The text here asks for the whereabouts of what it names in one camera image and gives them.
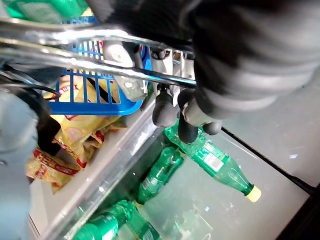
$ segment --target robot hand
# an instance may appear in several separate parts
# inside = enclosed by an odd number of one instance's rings
[[[184,142],[301,88],[319,66],[318,1],[206,1],[189,15],[197,86],[179,97]]]

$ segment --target blue plastic basket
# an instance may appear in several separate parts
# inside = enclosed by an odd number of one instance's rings
[[[93,16],[79,17],[71,21],[67,21],[67,24],[85,24],[85,23],[97,23],[97,20]],[[100,50],[100,41],[86,41],[76,42],[68,46],[68,50],[79,53],[79,55],[88,56],[96,59],[103,59],[102,52]],[[151,62],[149,51],[146,47],[142,48],[142,60],[143,67],[151,70]],[[61,102],[59,100],[51,101],[50,107],[52,114],[54,115],[113,115],[124,116],[129,115],[137,111],[142,105],[143,101],[132,102],[126,98],[122,90],[118,87],[119,102],[115,102],[112,99],[111,84],[115,84],[115,80],[111,75],[102,74],[99,72],[89,72],[79,69],[65,69],[65,75],[70,76],[70,86],[74,85],[74,76],[81,76],[83,78],[83,102],[74,101],[74,89],[70,87],[70,102]],[[88,102],[87,96],[87,78],[95,80],[96,102]],[[108,101],[100,101],[99,83],[106,81]],[[55,86],[55,89],[59,91],[60,82]]]

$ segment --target green plastic bottle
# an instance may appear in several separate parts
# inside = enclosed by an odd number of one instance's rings
[[[159,159],[152,166],[147,177],[139,186],[137,203],[145,204],[146,201],[156,196],[168,183],[174,172],[181,166],[184,158],[181,152],[174,147],[165,147]]]
[[[127,226],[137,240],[161,240],[157,230],[135,209]]]
[[[60,24],[81,16],[88,8],[85,0],[2,0],[13,18]]]
[[[112,240],[119,228],[132,217],[135,209],[132,202],[121,200],[95,214],[76,232],[73,240]]]
[[[261,190],[246,179],[232,157],[217,148],[212,141],[206,139],[205,133],[200,127],[196,140],[190,144],[179,139],[178,121],[174,126],[167,127],[164,133],[172,143],[178,145],[213,179],[242,192],[251,202],[256,202],[260,198]]]

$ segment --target snack bag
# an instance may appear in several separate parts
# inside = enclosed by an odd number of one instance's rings
[[[60,190],[80,168],[36,148],[25,165],[26,175],[51,183],[53,193]]]
[[[105,141],[105,134],[107,134],[108,132],[115,132],[119,129],[123,129],[126,127],[127,126],[125,125],[124,120],[121,117],[118,120],[116,120],[115,122],[113,122],[105,127],[102,127],[98,131],[95,131],[91,135],[91,137],[94,138],[98,144],[102,145],[102,143]]]
[[[87,99],[89,102],[96,103],[97,96],[95,88],[86,81]],[[64,76],[60,80],[61,102],[70,101],[70,77]],[[73,76],[73,97],[75,102],[84,101],[83,77]],[[55,135],[53,143],[58,143],[75,159],[76,163],[85,168],[87,162],[93,155],[94,147],[84,148],[84,142],[96,131],[105,128],[115,122],[120,116],[95,116],[95,115],[52,115],[61,126],[60,131]]]

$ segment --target bottle cap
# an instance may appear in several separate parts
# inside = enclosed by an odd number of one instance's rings
[[[251,202],[255,203],[261,197],[261,190],[258,187],[253,186],[251,192],[249,192],[249,194],[245,197]]]

